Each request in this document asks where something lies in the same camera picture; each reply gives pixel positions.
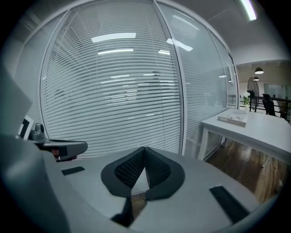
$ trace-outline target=wooden floor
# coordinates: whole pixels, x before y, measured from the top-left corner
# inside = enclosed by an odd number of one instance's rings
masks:
[[[220,169],[248,188],[260,203],[278,193],[290,170],[285,163],[256,151],[249,146],[230,141],[219,148],[206,162]]]

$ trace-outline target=white wall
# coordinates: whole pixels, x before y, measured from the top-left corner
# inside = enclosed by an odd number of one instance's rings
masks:
[[[0,60],[13,79],[15,78],[17,63],[21,54],[22,46],[23,42],[13,36],[9,36],[0,53]]]
[[[43,58],[50,38],[60,18],[61,16],[55,18],[33,35],[23,46],[19,57],[16,57],[15,51],[9,47],[6,48],[5,56],[2,57],[5,59],[4,64],[12,61],[12,65],[8,68],[10,72],[15,73],[14,80],[16,84],[32,101],[31,108],[27,115],[35,122],[42,122],[40,116],[39,85]]]

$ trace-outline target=glass wall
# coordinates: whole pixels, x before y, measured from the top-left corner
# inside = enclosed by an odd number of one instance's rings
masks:
[[[217,46],[221,56],[223,69],[225,73],[226,87],[227,87],[227,108],[237,108],[237,83],[234,64],[228,51],[225,49],[221,41],[211,32],[214,42]]]
[[[79,157],[141,146],[178,153],[176,54],[152,3],[86,4],[60,27],[42,70],[49,137],[86,141]]]
[[[159,4],[181,56],[186,83],[187,133],[185,155],[197,157],[203,128],[201,121],[226,109],[225,70],[208,29],[178,10]],[[221,137],[209,135],[208,151],[220,144]]]

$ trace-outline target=white book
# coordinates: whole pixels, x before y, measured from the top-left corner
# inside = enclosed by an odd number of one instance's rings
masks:
[[[248,114],[245,114],[244,111],[233,111],[231,114],[221,114],[218,116],[217,120],[222,122],[227,122],[233,125],[246,127],[248,119]]]

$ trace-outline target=metal frame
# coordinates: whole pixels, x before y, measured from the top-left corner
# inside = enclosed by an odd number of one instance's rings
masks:
[[[167,21],[163,11],[161,10],[160,6],[156,2],[156,0],[153,0],[153,3],[156,5],[156,8],[158,9],[161,17],[163,18],[163,21],[165,24],[162,24],[163,26],[166,26],[168,29],[168,32],[172,38],[173,41],[175,41],[174,33],[169,26],[169,22]],[[186,135],[187,135],[187,117],[188,117],[188,109],[187,109],[187,95],[186,95],[186,81],[185,81],[185,74],[183,70],[183,65],[182,65],[182,59],[181,55],[179,52],[179,48],[176,43],[173,45],[174,51],[176,52],[177,56],[177,67],[180,69],[180,78],[181,78],[181,88],[179,88],[179,93],[180,93],[180,103],[182,100],[182,105],[183,106],[183,112],[181,113],[181,123],[183,122],[183,128],[181,127],[181,132],[180,132],[180,146],[181,149],[179,149],[179,154],[184,155],[185,154],[185,147],[186,147]]]

